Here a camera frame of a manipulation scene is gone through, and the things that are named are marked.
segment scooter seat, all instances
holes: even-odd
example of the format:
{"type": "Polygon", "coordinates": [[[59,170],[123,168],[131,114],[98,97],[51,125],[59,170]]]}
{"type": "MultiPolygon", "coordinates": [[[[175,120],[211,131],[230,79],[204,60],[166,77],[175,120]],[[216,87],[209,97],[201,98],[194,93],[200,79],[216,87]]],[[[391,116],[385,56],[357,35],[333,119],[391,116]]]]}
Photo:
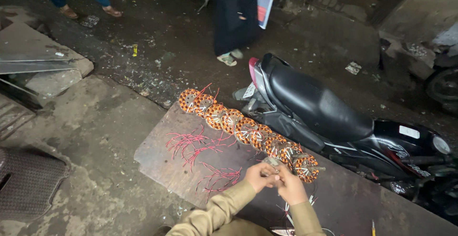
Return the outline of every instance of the scooter seat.
{"type": "Polygon", "coordinates": [[[276,58],[270,60],[266,71],[274,96],[315,133],[340,142],[372,135],[372,118],[352,109],[317,79],[276,58]]]}

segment person's hand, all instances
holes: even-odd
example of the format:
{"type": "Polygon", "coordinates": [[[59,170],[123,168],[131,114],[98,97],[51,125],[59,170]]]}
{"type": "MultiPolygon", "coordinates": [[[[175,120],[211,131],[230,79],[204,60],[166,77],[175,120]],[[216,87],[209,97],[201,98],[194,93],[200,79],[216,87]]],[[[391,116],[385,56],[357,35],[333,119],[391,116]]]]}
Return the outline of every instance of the person's hand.
{"type": "Polygon", "coordinates": [[[298,176],[291,173],[291,171],[281,164],[276,166],[279,171],[280,180],[276,182],[278,194],[290,206],[308,201],[306,189],[298,176]]]}
{"type": "Polygon", "coordinates": [[[277,170],[270,164],[258,163],[246,170],[243,180],[248,181],[255,189],[255,192],[259,193],[265,186],[272,188],[273,184],[279,179],[280,176],[277,174],[277,170]]]}

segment tail light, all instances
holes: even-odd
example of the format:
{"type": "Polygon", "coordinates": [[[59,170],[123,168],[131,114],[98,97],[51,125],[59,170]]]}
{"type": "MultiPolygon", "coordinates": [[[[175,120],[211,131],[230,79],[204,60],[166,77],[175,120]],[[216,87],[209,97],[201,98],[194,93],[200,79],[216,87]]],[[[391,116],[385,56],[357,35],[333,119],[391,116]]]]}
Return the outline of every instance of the tail light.
{"type": "Polygon", "coordinates": [[[249,68],[250,68],[250,75],[251,75],[251,80],[253,81],[253,84],[255,84],[255,87],[257,88],[257,83],[256,83],[256,77],[255,77],[255,65],[259,61],[258,58],[251,57],[250,61],[248,62],[249,68]]]}

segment sandal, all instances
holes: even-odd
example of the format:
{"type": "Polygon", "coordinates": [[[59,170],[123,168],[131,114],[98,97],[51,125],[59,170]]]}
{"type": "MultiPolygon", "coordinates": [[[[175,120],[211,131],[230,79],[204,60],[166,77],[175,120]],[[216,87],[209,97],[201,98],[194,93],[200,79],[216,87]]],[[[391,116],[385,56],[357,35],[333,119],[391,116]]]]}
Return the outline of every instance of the sandal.
{"type": "Polygon", "coordinates": [[[65,8],[65,6],[64,6],[64,7],[61,7],[61,8],[60,8],[60,12],[61,12],[65,17],[70,18],[70,19],[73,19],[73,20],[78,18],[77,13],[74,12],[74,11],[72,10],[72,8],[70,8],[70,7],[68,7],[68,6],[67,6],[66,9],[64,9],[64,8],[65,8]]]}
{"type": "Polygon", "coordinates": [[[243,59],[243,53],[239,49],[232,50],[230,54],[237,59],[243,59]]]}
{"type": "Polygon", "coordinates": [[[119,18],[122,16],[122,12],[116,10],[112,6],[103,7],[103,10],[105,11],[106,14],[111,15],[113,17],[119,18]]]}
{"type": "Polygon", "coordinates": [[[225,63],[227,66],[235,66],[237,65],[237,61],[230,55],[230,52],[222,54],[216,57],[219,61],[225,63]]]}

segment copper coil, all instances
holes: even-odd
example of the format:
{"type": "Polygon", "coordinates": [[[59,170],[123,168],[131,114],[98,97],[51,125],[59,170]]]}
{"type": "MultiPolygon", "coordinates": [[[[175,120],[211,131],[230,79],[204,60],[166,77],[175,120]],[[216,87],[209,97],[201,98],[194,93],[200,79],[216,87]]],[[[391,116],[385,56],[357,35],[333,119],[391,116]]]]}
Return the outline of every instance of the copper coil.
{"type": "Polygon", "coordinates": [[[202,94],[198,98],[196,98],[193,102],[194,112],[198,116],[205,118],[205,111],[214,104],[217,104],[217,102],[215,98],[213,98],[213,96],[202,94]]]}
{"type": "Polygon", "coordinates": [[[251,143],[251,131],[257,127],[256,124],[252,119],[243,117],[235,124],[235,138],[242,144],[249,145],[251,143]]]}
{"type": "Polygon", "coordinates": [[[290,150],[286,147],[282,147],[278,152],[278,159],[282,161],[289,169],[293,169],[293,154],[291,154],[290,150]]]}
{"type": "Polygon", "coordinates": [[[269,126],[264,124],[258,124],[257,128],[251,131],[251,146],[254,147],[257,151],[262,151],[264,142],[272,134],[273,132],[269,128],[269,126]]]}
{"type": "Polygon", "coordinates": [[[194,100],[200,94],[196,89],[186,89],[180,94],[178,98],[178,103],[180,104],[181,109],[187,113],[194,112],[194,100]]]}
{"type": "Polygon", "coordinates": [[[206,111],[204,118],[207,124],[216,129],[221,130],[223,128],[221,124],[221,116],[226,112],[227,108],[222,104],[214,104],[210,106],[206,111]]]}
{"type": "Polygon", "coordinates": [[[269,156],[278,157],[283,143],[286,143],[286,139],[282,135],[270,136],[264,143],[264,151],[269,156]]]}
{"type": "Polygon", "coordinates": [[[318,169],[313,169],[313,166],[318,166],[318,162],[312,155],[307,153],[300,155],[294,163],[295,172],[305,183],[314,181],[320,172],[318,169]]]}
{"type": "Polygon", "coordinates": [[[302,154],[301,146],[292,141],[286,142],[283,146],[281,151],[288,152],[291,156],[297,156],[302,154]]]}
{"type": "Polygon", "coordinates": [[[221,117],[221,124],[223,125],[223,131],[228,134],[234,133],[235,124],[243,118],[243,114],[236,109],[227,110],[221,117]]]}

